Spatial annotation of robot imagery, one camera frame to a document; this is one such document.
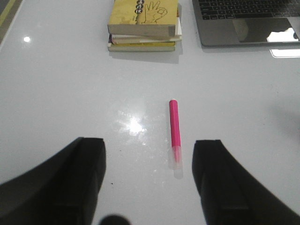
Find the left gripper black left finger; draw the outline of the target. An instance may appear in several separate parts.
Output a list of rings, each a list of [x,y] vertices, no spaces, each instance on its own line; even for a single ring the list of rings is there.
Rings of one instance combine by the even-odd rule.
[[[101,138],[79,137],[0,186],[3,225],[90,225],[106,170]]]

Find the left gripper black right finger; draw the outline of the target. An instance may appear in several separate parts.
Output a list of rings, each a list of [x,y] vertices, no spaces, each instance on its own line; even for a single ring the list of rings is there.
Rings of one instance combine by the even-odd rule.
[[[220,140],[195,142],[192,173],[208,225],[298,225],[300,217],[256,178]]]

